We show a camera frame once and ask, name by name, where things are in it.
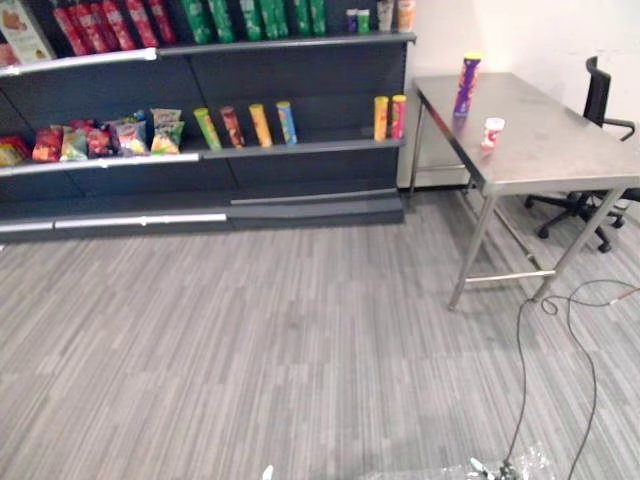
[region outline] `dark gray shelving unit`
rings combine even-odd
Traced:
[[[31,6],[63,56],[68,47],[46,3]],[[180,155],[0,169],[0,242],[402,221],[395,178],[403,141],[372,140],[373,97],[403,90],[415,35],[344,35],[340,3],[327,0],[326,37],[194,46],[173,1],[180,46],[0,69],[0,135],[33,142],[49,124],[153,107],[180,108],[186,123]],[[375,0],[360,3],[375,11]],[[293,106],[298,145],[284,145],[279,100]],[[265,105],[271,148],[258,146],[251,103]],[[223,105],[235,107],[246,148],[229,145]],[[192,115],[201,106],[220,151],[207,148]]]

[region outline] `stainless steel table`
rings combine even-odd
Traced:
[[[471,239],[458,282],[449,302],[455,308],[467,283],[542,277],[534,299],[546,293],[602,222],[625,189],[640,186],[640,158],[613,136],[510,73],[485,73],[478,77],[470,113],[453,117],[458,76],[421,77],[414,80],[421,101],[416,145],[411,169],[413,194],[426,110],[456,152],[462,166],[484,197],[478,224]],[[487,117],[502,117],[506,127],[495,149],[480,146]],[[435,169],[456,167],[435,167]],[[552,270],[540,267],[506,218],[496,210],[503,195],[543,191],[609,190],[602,205],[582,233]],[[471,266],[493,213],[523,247],[535,271],[469,277]]]

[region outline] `electrical cord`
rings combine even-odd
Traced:
[[[582,300],[576,300],[575,299],[575,296],[584,287],[586,287],[588,285],[602,284],[602,283],[621,285],[621,286],[627,287],[629,290],[627,290],[623,294],[613,298],[612,300],[609,300],[607,302],[602,302],[602,303],[585,302],[585,301],[582,301]],[[572,325],[572,322],[571,322],[571,305],[575,303],[576,305],[582,305],[582,306],[586,306],[586,307],[604,308],[604,307],[609,307],[611,305],[614,305],[615,303],[619,302],[620,300],[623,300],[623,299],[625,299],[625,298],[627,298],[627,297],[629,297],[629,296],[631,296],[631,295],[633,295],[635,293],[638,293],[638,292],[640,292],[640,287],[637,287],[637,286],[632,285],[632,284],[627,283],[627,282],[623,282],[621,280],[597,279],[597,280],[590,280],[590,281],[587,281],[587,282],[584,282],[584,283],[578,285],[578,287],[576,287],[575,290],[573,290],[571,295],[569,295],[568,297],[561,296],[561,295],[550,295],[548,297],[543,298],[541,303],[540,303],[540,306],[541,306],[541,308],[542,308],[544,313],[546,313],[547,315],[556,316],[556,315],[558,315],[559,308],[553,301],[554,300],[564,300],[564,301],[567,302],[567,315],[566,315],[567,329],[569,330],[569,334],[573,338],[574,342],[578,345],[578,347],[580,348],[582,353],[584,353],[585,357],[587,358],[587,361],[589,363],[589,368],[591,370],[591,381],[592,381],[592,384],[593,384],[591,411],[589,413],[589,420],[587,421],[587,426],[585,428],[585,432],[584,432],[584,435],[582,437],[582,441],[580,442],[580,446],[578,447],[578,451],[576,452],[576,455],[575,455],[575,457],[573,459],[573,462],[571,463],[571,469],[569,470],[569,475],[567,476],[567,480],[571,479],[571,477],[573,475],[573,472],[574,472],[574,470],[576,468],[576,465],[578,464],[578,460],[580,459],[580,455],[582,455],[582,451],[584,450],[584,447],[585,447],[585,445],[587,443],[587,439],[589,438],[589,434],[591,433],[591,427],[593,425],[593,419],[595,417],[596,406],[597,406],[597,402],[598,402],[598,386],[597,386],[595,363],[593,362],[593,358],[591,357],[591,355],[589,354],[589,352],[587,351],[587,349],[582,344],[580,339],[575,334],[575,331],[573,330],[573,325]],[[520,363],[522,365],[522,404],[521,404],[521,407],[520,407],[520,415],[518,417],[518,422],[516,423],[516,429],[515,429],[515,432],[513,434],[513,438],[511,440],[511,444],[509,445],[509,451],[508,451],[507,456],[506,456],[506,458],[504,460],[504,464],[505,465],[509,465],[510,464],[509,463],[509,459],[511,458],[511,454],[513,453],[513,448],[515,446],[516,439],[518,438],[518,434],[520,432],[520,427],[522,426],[522,420],[524,418],[524,411],[525,411],[525,407],[526,407],[526,403],[527,403],[527,367],[526,367],[526,362],[525,362],[525,359],[524,359],[524,353],[523,353],[523,350],[522,350],[522,340],[521,340],[520,332],[521,332],[521,325],[522,325],[522,318],[523,318],[522,313],[524,311],[524,307],[527,304],[533,303],[533,302],[534,302],[534,300],[529,298],[529,299],[525,300],[524,302],[522,302],[520,304],[520,308],[518,309],[518,317],[517,317],[517,321],[516,321],[516,340],[517,340],[517,344],[518,344],[518,353],[520,355]]]

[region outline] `chair backrest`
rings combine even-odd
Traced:
[[[587,71],[591,75],[591,82],[589,82],[589,93],[583,116],[601,127],[604,123],[604,112],[607,109],[607,100],[609,99],[611,75],[598,70],[598,57],[587,59]]]

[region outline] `office chair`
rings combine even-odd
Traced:
[[[615,125],[617,127],[628,128],[630,131],[620,138],[624,142],[635,133],[635,124],[626,120],[614,120],[605,118],[604,113],[607,108],[607,100],[609,98],[609,86],[611,85],[611,75],[598,70],[598,57],[587,59],[587,71],[591,75],[589,83],[589,93],[587,94],[587,103],[584,107],[583,117],[591,120],[593,123],[602,127],[603,125]],[[588,222],[597,209],[596,199],[602,199],[606,195],[606,191],[587,191],[587,192],[571,192],[566,199],[544,197],[540,195],[529,195],[524,202],[526,208],[531,208],[534,202],[542,202],[555,205],[564,209],[563,212],[549,220],[547,223],[538,228],[537,233],[540,238],[549,236],[549,228],[561,222],[565,218],[580,217]],[[626,200],[640,201],[640,188],[630,188],[626,190],[622,197]],[[620,228],[624,225],[623,213],[619,211],[611,211],[608,216],[614,217],[615,221],[611,224],[614,228]],[[609,238],[602,230],[602,227],[596,229],[596,235],[602,240],[602,244],[598,247],[602,253],[611,250]]]

